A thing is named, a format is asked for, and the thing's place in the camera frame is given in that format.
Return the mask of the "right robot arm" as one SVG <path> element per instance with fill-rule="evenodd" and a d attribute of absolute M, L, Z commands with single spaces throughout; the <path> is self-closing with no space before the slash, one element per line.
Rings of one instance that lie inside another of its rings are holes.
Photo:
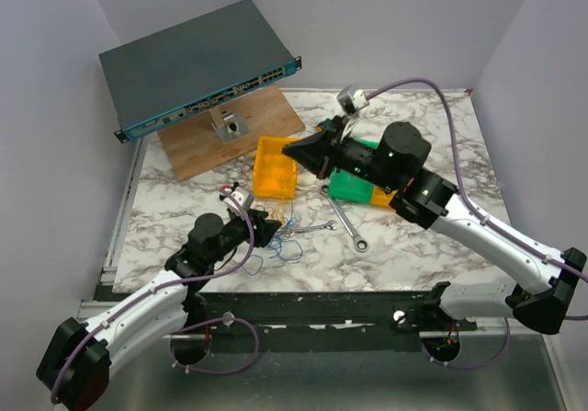
<path fill-rule="evenodd" d="M 513 317 L 527 328 L 556 335 L 565 320 L 586 255 L 542 245 L 466 200 L 464 192 L 424 168 L 430 143 L 409 122 L 393 122 L 372 148 L 343 134 L 343 121 L 287 144 L 282 152 L 317 178 L 337 168 L 392 195 L 403 220 L 449 237 L 503 271 L 498 286 L 448 285 L 423 307 L 435 330 L 466 317 Z"/>

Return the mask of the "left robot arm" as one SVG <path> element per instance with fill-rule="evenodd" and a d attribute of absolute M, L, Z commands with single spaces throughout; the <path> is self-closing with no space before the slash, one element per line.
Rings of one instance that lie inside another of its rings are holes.
<path fill-rule="evenodd" d="M 187 241 L 145 286 L 102 314 L 83 322 L 70 317 L 57 327 L 36 371 L 51 402 L 86 410 L 110 378 L 156 340 L 212 325 L 198 292 L 218 277 L 216 264 L 242 244 L 268 245 L 280 226 L 259 210 L 228 222 L 215 213 L 199 216 Z"/>

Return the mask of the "green plastic bin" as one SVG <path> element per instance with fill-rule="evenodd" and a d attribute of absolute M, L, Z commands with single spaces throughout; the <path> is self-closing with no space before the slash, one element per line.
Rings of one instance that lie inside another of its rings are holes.
<path fill-rule="evenodd" d="M 369 204 L 373 192 L 373 184 L 340 168 L 335 168 L 330 176 L 328 194 L 333 199 Z"/>

